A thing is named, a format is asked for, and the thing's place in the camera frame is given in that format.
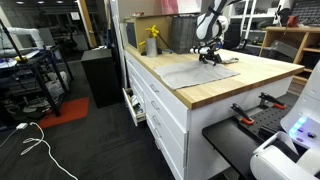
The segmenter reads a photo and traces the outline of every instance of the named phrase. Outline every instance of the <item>wooden countertop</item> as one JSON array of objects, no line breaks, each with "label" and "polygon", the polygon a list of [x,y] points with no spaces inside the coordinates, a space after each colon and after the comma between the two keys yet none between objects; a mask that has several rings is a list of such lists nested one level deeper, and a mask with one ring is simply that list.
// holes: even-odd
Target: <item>wooden countertop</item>
[{"label": "wooden countertop", "polygon": [[303,26],[303,27],[298,27],[298,28],[288,28],[286,30],[285,27],[267,27],[267,31],[320,33],[320,28],[318,28],[318,27],[310,27],[310,26]]},{"label": "wooden countertop", "polygon": [[199,58],[198,55],[162,54],[156,58],[148,58],[141,56],[132,46],[125,47],[125,50],[136,58],[142,66],[166,86],[169,91],[180,99],[189,109],[196,109],[212,104],[230,96],[284,79],[303,72],[304,69],[304,66],[301,65],[221,49],[217,53],[228,53],[230,56],[239,58],[239,62],[225,65],[225,67],[239,72],[240,75],[173,91],[161,80],[160,76],[154,71],[154,68],[196,61]]}]

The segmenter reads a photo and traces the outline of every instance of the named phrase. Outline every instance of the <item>floor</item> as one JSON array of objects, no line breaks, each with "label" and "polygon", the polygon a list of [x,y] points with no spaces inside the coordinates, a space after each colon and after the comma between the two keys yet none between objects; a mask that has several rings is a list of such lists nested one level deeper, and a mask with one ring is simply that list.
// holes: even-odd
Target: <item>floor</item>
[{"label": "floor", "polygon": [[[60,165],[84,180],[174,179],[149,129],[136,128],[123,103],[97,109],[81,63],[72,62],[70,67],[75,81],[67,100],[89,97],[89,114],[44,130],[45,140]],[[10,132],[0,133],[0,142]],[[0,148],[0,179],[72,179],[49,158],[44,144],[20,155],[30,146],[22,143],[24,139],[40,135],[29,126],[17,131]]]}]

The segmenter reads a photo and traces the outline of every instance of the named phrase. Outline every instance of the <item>black chair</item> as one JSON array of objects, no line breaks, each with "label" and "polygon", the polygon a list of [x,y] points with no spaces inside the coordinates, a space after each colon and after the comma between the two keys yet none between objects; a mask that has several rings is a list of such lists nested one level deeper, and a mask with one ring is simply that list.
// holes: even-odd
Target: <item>black chair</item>
[{"label": "black chair", "polygon": [[246,45],[250,41],[248,39],[243,39],[244,43],[242,48],[237,48],[241,42],[240,29],[241,25],[238,23],[229,25],[228,30],[224,33],[223,49],[252,55],[253,53],[250,50],[246,49]]}]

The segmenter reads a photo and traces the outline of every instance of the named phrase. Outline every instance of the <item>red mat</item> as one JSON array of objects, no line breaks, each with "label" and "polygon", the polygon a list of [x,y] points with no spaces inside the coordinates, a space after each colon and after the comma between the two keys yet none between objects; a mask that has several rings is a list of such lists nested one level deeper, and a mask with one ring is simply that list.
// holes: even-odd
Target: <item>red mat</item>
[{"label": "red mat", "polygon": [[54,114],[51,114],[43,118],[39,125],[41,128],[48,128],[84,118],[88,115],[88,105],[89,98],[64,102],[60,108],[61,116],[55,117]]}]

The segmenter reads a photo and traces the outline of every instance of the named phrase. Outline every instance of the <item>gray cloth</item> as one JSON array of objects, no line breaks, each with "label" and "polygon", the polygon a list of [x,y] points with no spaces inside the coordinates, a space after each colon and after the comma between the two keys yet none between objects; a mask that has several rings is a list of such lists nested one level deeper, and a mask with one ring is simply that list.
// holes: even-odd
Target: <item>gray cloth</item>
[{"label": "gray cloth", "polygon": [[173,90],[240,74],[225,68],[221,64],[213,66],[210,63],[204,64],[200,61],[162,66],[156,68],[155,72]]}]

